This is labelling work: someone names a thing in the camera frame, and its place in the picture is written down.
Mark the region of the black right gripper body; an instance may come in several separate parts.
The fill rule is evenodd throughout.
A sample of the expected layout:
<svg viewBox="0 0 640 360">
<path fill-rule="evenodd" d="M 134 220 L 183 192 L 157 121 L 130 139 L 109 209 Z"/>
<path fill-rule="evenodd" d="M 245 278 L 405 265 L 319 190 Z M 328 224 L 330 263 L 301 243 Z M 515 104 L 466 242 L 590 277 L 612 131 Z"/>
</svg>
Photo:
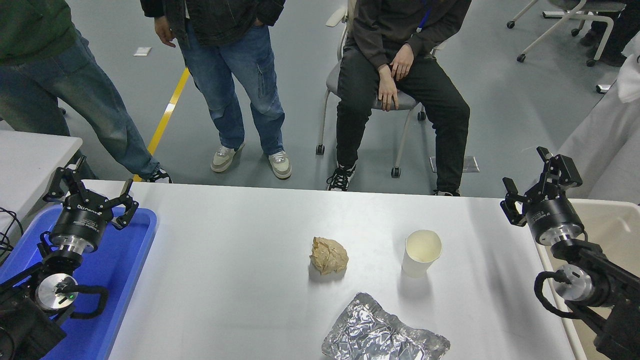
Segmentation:
<svg viewBox="0 0 640 360">
<path fill-rule="evenodd" d="M 556 244 L 577 239 L 585 232 L 578 213 L 563 195 L 556 198 L 528 197 L 524 202 L 524 217 L 534 241 Z"/>
</svg>

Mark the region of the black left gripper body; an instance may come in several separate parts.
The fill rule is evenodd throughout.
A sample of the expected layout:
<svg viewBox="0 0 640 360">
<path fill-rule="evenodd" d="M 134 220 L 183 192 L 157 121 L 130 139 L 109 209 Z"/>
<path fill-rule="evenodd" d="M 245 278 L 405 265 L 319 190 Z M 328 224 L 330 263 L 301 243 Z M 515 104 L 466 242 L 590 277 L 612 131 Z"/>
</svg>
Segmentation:
<svg viewBox="0 0 640 360">
<path fill-rule="evenodd" d="M 114 218 L 110 208 L 86 203 L 81 198 L 69 196 L 62 203 L 62 212 L 50 231 L 50 242 L 76 237 L 89 243 L 101 243 L 106 226 Z"/>
</svg>

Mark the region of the person's left hand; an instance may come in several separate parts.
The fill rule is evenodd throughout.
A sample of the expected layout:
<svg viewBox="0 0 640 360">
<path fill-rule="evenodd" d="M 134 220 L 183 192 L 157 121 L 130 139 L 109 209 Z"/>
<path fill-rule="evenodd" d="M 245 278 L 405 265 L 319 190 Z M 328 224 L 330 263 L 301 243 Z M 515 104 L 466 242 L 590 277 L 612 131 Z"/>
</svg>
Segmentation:
<svg viewBox="0 0 640 360">
<path fill-rule="evenodd" d="M 402 48 L 397 51 L 397 54 L 390 63 L 391 77 L 396 81 L 406 78 L 413 66 L 414 59 L 413 49 L 409 43 L 405 43 Z"/>
</svg>

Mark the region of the person's right hand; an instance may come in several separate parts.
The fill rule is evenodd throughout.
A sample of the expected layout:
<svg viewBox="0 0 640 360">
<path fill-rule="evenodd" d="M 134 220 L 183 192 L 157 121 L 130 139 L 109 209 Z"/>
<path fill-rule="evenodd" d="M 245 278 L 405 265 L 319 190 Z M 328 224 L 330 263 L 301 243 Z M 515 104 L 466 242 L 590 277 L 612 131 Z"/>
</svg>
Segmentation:
<svg viewBox="0 0 640 360">
<path fill-rule="evenodd" d="M 153 19 L 154 31 L 160 41 L 167 47 L 176 48 L 175 36 L 169 25 L 167 16 L 158 16 Z"/>
<path fill-rule="evenodd" d="M 388 64 L 383 64 L 378 68 L 379 84 L 377 99 L 383 111 L 398 110 L 398 89 L 393 78 L 393 73 Z"/>
</svg>

